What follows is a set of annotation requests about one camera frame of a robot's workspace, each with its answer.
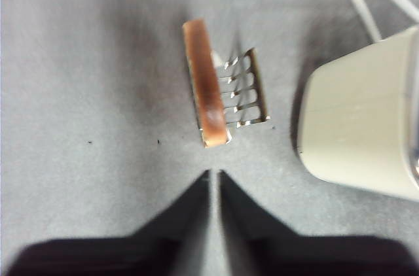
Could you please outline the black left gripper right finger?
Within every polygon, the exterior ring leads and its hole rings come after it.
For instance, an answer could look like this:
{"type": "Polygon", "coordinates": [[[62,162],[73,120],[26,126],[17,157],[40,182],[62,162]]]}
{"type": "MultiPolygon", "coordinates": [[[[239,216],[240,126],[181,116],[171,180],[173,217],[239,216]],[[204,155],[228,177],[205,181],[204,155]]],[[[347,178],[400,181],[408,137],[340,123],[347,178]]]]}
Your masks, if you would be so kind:
{"type": "Polygon", "coordinates": [[[373,236],[303,236],[219,173],[221,218],[233,275],[417,275],[401,243],[373,236]]]}

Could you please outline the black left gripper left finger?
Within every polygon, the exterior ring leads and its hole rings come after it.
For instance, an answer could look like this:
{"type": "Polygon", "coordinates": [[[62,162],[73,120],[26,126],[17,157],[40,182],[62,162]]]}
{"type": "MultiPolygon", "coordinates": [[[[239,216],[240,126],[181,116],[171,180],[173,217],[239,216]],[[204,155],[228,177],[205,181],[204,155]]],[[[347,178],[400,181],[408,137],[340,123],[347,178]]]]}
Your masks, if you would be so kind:
{"type": "Polygon", "coordinates": [[[124,237],[53,239],[26,247],[8,275],[169,275],[207,220],[204,171],[168,208],[124,237]]]}

